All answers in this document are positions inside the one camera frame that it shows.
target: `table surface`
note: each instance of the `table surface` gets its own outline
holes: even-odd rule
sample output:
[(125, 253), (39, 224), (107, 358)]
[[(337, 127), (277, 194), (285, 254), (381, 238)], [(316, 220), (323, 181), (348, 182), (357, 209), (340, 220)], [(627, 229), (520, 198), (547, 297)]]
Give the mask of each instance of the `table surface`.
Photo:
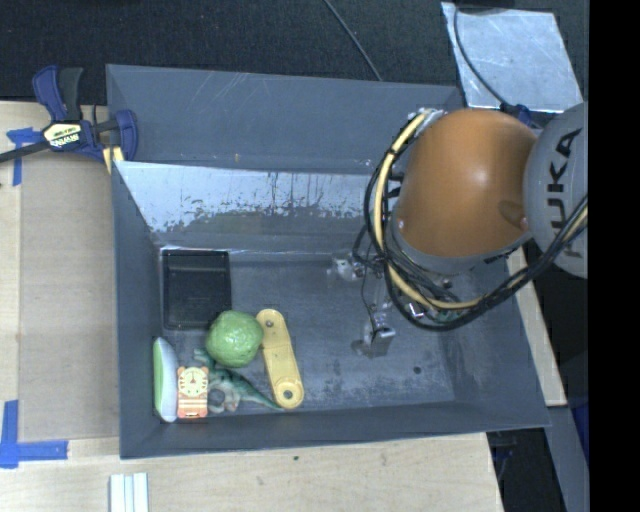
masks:
[[(35, 103), (0, 102), (0, 132), (48, 123)], [(0, 151), (12, 149), (0, 137)], [(65, 155), (25, 159), (24, 171)], [(20, 399), (21, 187), (0, 167), (0, 402)], [(510, 270), (524, 265), (522, 253)], [(535, 292), (518, 293), (547, 405), (566, 405)], [(151, 510), (503, 510), (484, 434), (121, 461), (118, 438), (70, 439), (65, 461), (0, 470), (1, 510), (105, 510), (109, 476), (148, 473)]]

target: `black cable wire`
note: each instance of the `black cable wire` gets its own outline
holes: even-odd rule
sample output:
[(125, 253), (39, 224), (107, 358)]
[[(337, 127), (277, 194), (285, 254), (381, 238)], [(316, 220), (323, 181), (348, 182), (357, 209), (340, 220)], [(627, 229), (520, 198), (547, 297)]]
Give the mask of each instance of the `black cable wire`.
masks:
[(480, 83), (484, 85), (487, 91), (489, 91), (500, 103), (511, 105), (511, 103), (505, 100), (502, 95), (500, 95), (493, 87), (491, 87), (491, 85), (484, 79), (484, 77), (473, 65), (473, 62), (471, 62), (471, 59), (469, 59), (469, 55), (467, 55), (467, 51), (464, 49), (464, 46), (462, 45), (462, 41), (460, 40), (460, 33), (458, 30), (458, 13), (459, 12), (460, 12), (460, 8), (456, 7), (453, 13), (453, 35), (455, 37), (456, 44), (458, 45), (458, 49), (460, 50), (460, 54), (462, 55), (462, 58), (467, 63), (467, 66), (469, 66), (469, 69), (471, 69), (472, 73), (476, 75), (478, 80), (480, 80)]
[(351, 40), (353, 41), (353, 44), (356, 45), (356, 48), (358, 48), (358, 50), (360, 51), (360, 54), (364, 57), (364, 60), (367, 61), (367, 64), (369, 65), (369, 67), (371, 68), (371, 71), (373, 71), (373, 74), (376, 75), (376, 78), (378, 80), (380, 80), (381, 82), (383, 82), (384, 80), (382, 80), (382, 77), (380, 76), (380, 73), (378, 73), (378, 70), (376, 69), (376, 67), (373, 65), (373, 62), (371, 61), (371, 59), (369, 58), (369, 55), (367, 55), (367, 52), (364, 51), (364, 48), (362, 47), (362, 45), (360, 44), (360, 42), (358, 41), (358, 39), (356, 38), (355, 34), (353, 32), (351, 32), (351, 29), (347, 26), (347, 24), (345, 23), (345, 21), (342, 19), (342, 16), (340, 16), (340, 14), (338, 13), (338, 11), (336, 10), (336, 8), (331, 4), (331, 2), (329, 2), (329, 0), (322, 0), (325, 5), (329, 8), (329, 10), (333, 13), (333, 15), (336, 17), (336, 19), (338, 20), (338, 22), (340, 23), (340, 25), (342, 25), (342, 28), (345, 30), (345, 32), (347, 34), (349, 34), (349, 37), (351, 38)]
[(466, 325), (472, 320), (475, 320), (488, 310), (493, 309), (508, 298), (515, 295), (528, 282), (530, 282), (532, 279), (535, 279), (542, 272), (544, 272), (551, 265), (551, 263), (553, 263), (553, 260), (556, 258), (556, 256), (560, 254), (560, 252), (562, 252), (567, 246), (573, 243), (573, 241), (578, 236), (580, 236), (580, 234), (582, 234), (582, 232), (586, 229), (586, 226), (584, 225), (581, 228), (577, 229), (571, 237), (563, 241), (568, 231), (572, 229), (573, 223), (580, 215), (583, 206), (586, 205), (586, 202), (587, 196), (585, 196), (580, 204), (575, 208), (570, 218), (567, 219), (564, 227), (556, 235), (556, 238), (547, 248), (545, 253), (540, 257), (540, 259), (534, 262), (533, 265), (530, 265), (529, 267), (526, 267), (512, 275), (510, 278), (505, 280), (502, 285), (497, 287), (491, 294), (483, 298), (478, 304), (470, 307), (464, 313), (461, 313), (460, 316), (451, 321), (434, 325), (423, 323), (414, 318), (400, 302), (399, 295), (395, 290), (395, 285), (393, 284), (391, 276), (388, 272), (388, 267), (385, 267), (385, 280), (387, 284), (387, 291), (389, 292), (389, 297), (391, 298), (391, 301), (396, 306), (400, 314), (420, 329), (429, 331), (449, 331), (458, 327), (462, 327), (463, 325)]

